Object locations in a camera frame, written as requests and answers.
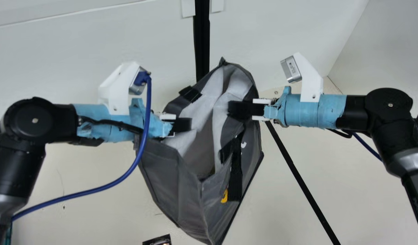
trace small device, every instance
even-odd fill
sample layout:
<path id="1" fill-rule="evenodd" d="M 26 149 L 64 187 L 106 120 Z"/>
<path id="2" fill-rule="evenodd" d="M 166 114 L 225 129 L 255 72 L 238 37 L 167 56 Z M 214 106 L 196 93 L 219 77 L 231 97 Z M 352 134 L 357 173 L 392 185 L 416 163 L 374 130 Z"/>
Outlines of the small device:
<path id="1" fill-rule="evenodd" d="M 172 245 L 170 234 L 145 241 L 142 245 Z"/>
<path id="2" fill-rule="evenodd" d="M 298 66 L 295 63 L 295 58 L 293 56 L 280 61 L 280 63 L 282 64 L 282 68 L 288 83 L 301 81 L 301 73 L 299 72 Z"/>

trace black rope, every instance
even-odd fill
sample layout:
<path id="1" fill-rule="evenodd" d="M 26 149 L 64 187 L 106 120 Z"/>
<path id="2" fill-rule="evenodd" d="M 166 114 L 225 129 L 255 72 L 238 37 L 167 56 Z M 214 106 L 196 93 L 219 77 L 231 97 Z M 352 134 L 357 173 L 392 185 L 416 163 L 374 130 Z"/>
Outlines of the black rope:
<path id="1" fill-rule="evenodd" d="M 332 130 L 332 129 L 327 129 L 327 130 L 331 131 L 331 132 L 334 132 L 335 134 L 337 134 L 339 136 L 342 136 L 343 138 L 352 138 L 353 137 L 353 134 L 350 133 L 350 132 L 347 132 L 347 131 L 344 131 L 345 133 L 343 133 L 343 132 L 339 132 L 338 130 Z"/>
<path id="2" fill-rule="evenodd" d="M 286 150 L 285 146 L 283 145 L 279 135 L 277 134 L 276 130 L 274 129 L 273 125 L 270 121 L 265 121 L 266 126 L 269 129 L 269 132 L 271 132 L 271 135 L 273 136 L 274 140 L 276 141 L 277 146 L 279 147 L 280 152 L 283 155 L 283 158 L 285 159 L 286 163 L 288 164 L 288 167 L 291 169 L 293 176 L 295 177 L 297 183 L 299 184 L 299 187 L 301 187 L 301 190 L 303 191 L 304 195 L 306 196 L 307 200 L 309 201 L 310 206 L 312 207 L 313 211 L 315 211 L 316 216 L 318 216 L 319 221 L 321 222 L 322 227 L 324 227 L 324 230 L 327 232 L 328 237 L 333 242 L 333 244 L 340 245 L 338 238 L 336 237 L 335 233 L 331 229 L 329 223 L 324 217 L 324 214 L 322 213 L 321 209 L 319 208 L 318 204 L 316 203 L 315 199 L 313 198 L 312 194 L 309 191 L 309 188 L 307 188 L 306 183 L 304 183 L 303 178 L 299 174 L 298 170 L 296 169 L 295 165 L 293 164 L 292 158 L 290 157 L 288 151 Z"/>
<path id="3" fill-rule="evenodd" d="M 197 82 L 209 73 L 210 58 L 210 0 L 195 0 L 193 16 L 193 46 Z"/>

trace white wall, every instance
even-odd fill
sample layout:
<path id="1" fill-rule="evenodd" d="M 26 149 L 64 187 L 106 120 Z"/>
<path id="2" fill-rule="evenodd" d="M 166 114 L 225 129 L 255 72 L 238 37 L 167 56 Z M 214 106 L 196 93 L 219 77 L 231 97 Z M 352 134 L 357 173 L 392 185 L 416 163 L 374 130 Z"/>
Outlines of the white wall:
<path id="1" fill-rule="evenodd" d="M 143 0 L 0 0 L 0 26 Z"/>
<path id="2" fill-rule="evenodd" d="M 211 65 L 225 56 L 249 69 L 261 91 L 280 92 L 286 82 L 279 61 L 301 51 L 324 76 L 366 2 L 226 0 L 225 11 L 211 15 Z M 0 116 L 32 96 L 95 103 L 103 79 L 134 59 L 153 73 L 153 107 L 162 110 L 195 82 L 192 19 L 181 19 L 179 3 L 141 2 L 0 27 Z M 272 96 L 274 90 L 262 93 Z M 394 225 L 413 222 L 399 181 L 360 144 L 323 130 L 279 130 L 343 244 L 417 241 L 418 233 Z M 264 127 L 262 140 L 265 160 L 225 244 L 329 244 Z M 130 143 L 50 145 L 28 206 L 114 180 L 133 158 Z M 135 171 L 113 189 L 18 220 L 14 244 L 140 244 L 167 233 L 175 244 L 196 244 L 161 214 Z"/>
<path id="3" fill-rule="evenodd" d="M 370 0 L 329 77 L 345 94 L 403 90 L 418 115 L 418 0 Z"/>
<path id="4" fill-rule="evenodd" d="M 286 84 L 280 60 L 301 52 L 327 76 L 368 0 L 226 0 L 210 15 L 211 65 L 240 62 L 259 90 Z"/>

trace white bag lining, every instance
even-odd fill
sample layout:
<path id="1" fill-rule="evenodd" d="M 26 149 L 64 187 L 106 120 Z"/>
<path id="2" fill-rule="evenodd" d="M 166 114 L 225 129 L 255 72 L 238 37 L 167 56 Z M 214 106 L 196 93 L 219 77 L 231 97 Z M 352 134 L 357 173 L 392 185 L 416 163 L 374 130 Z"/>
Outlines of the white bag lining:
<path id="1" fill-rule="evenodd" d="M 214 168 L 215 173 L 220 170 L 218 152 L 229 101 L 242 101 L 252 86 L 243 71 L 234 69 L 229 87 L 222 94 L 225 70 L 226 67 L 215 71 L 201 91 L 201 97 L 185 107 L 178 116 L 192 118 L 192 130 L 176 133 L 175 137 L 163 141 L 178 150 L 189 169 L 200 179 L 209 175 Z"/>

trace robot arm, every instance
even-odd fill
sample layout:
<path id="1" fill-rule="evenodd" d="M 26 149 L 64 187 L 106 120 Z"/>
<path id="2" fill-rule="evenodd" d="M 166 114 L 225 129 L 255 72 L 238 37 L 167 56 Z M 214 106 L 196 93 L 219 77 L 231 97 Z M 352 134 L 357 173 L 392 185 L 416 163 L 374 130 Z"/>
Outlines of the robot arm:
<path id="1" fill-rule="evenodd" d="M 272 119 L 282 127 L 318 127 L 368 135 L 386 170 L 401 178 L 418 222 L 418 117 L 410 114 L 412 98 L 393 88 L 379 88 L 366 96 L 322 94 L 319 74 L 310 71 L 314 68 L 304 60 L 295 54 L 282 61 L 288 82 L 303 80 L 301 95 L 292 94 L 291 88 L 285 87 L 275 101 L 231 101 L 229 112 L 263 121 Z"/>
<path id="2" fill-rule="evenodd" d="M 0 245 L 12 216 L 28 202 L 45 157 L 45 144 L 98 146 L 133 141 L 142 133 L 146 109 L 140 94 L 150 79 L 135 63 L 121 65 L 100 86 L 101 104 L 52 104 L 32 98 L 16 102 L 0 121 Z M 150 113 L 149 138 L 164 138 L 173 124 Z"/>

